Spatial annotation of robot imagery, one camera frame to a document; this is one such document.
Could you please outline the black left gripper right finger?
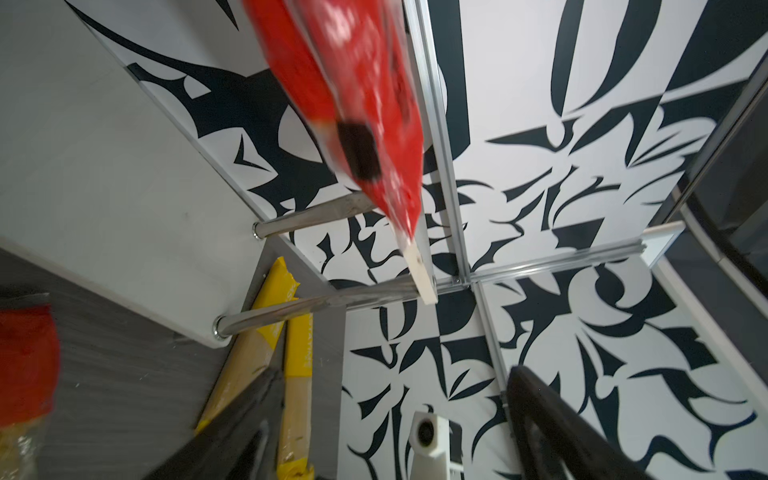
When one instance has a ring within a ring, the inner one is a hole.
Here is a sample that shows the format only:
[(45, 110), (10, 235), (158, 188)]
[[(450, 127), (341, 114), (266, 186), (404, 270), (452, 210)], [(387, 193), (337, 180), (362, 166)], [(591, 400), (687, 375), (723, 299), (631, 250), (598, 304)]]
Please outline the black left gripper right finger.
[(506, 398), (525, 479), (648, 479), (532, 370), (509, 372)]

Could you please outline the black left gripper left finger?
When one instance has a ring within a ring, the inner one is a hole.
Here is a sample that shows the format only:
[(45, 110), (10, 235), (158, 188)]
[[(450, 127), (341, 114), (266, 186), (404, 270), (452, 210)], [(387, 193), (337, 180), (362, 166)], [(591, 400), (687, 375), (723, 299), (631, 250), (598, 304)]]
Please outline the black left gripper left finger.
[(148, 479), (275, 479), (284, 400), (281, 371), (268, 368)]

